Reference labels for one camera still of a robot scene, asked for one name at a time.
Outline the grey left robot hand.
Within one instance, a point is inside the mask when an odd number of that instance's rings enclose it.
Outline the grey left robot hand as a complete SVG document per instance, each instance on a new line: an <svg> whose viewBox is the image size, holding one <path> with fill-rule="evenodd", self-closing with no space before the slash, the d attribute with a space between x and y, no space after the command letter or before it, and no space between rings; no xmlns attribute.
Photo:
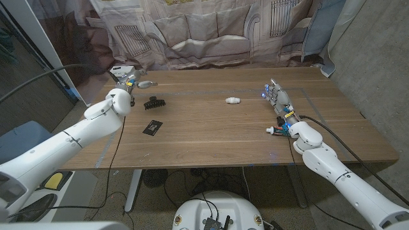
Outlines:
<svg viewBox="0 0 409 230"><path fill-rule="evenodd" d="M148 72L146 70L132 70L118 79L119 81L116 83L116 88L123 89L131 94L135 87L147 89L158 86L157 82L151 80L140 81L140 78L147 74Z"/></svg>

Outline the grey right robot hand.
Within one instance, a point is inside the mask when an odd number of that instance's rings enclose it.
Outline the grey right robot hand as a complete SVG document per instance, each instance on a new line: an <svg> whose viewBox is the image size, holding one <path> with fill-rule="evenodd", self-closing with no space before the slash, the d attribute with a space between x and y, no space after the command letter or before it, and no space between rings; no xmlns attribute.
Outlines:
<svg viewBox="0 0 409 230"><path fill-rule="evenodd" d="M270 79L270 83L265 84L265 91L261 94L261 97L274 108L275 113L289 126L300 121L287 92L282 89L275 79Z"/></svg>

